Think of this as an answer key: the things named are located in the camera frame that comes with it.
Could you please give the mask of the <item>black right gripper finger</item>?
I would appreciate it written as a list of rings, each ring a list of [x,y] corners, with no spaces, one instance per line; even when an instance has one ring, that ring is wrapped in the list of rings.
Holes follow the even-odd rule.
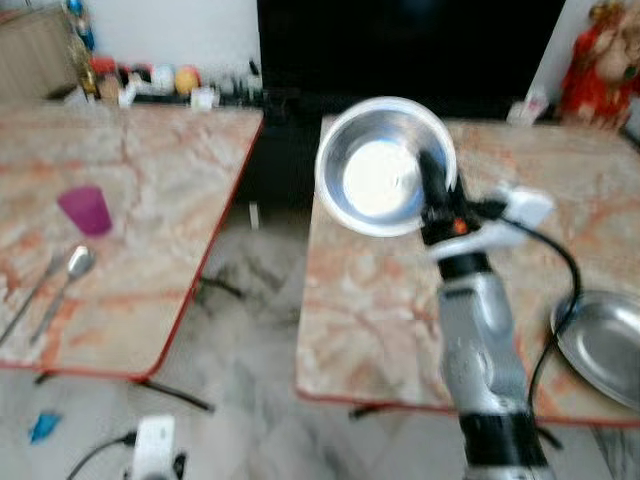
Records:
[[[419,174],[422,206],[425,209],[443,209],[451,202],[452,161],[447,156],[430,150],[419,151]]]

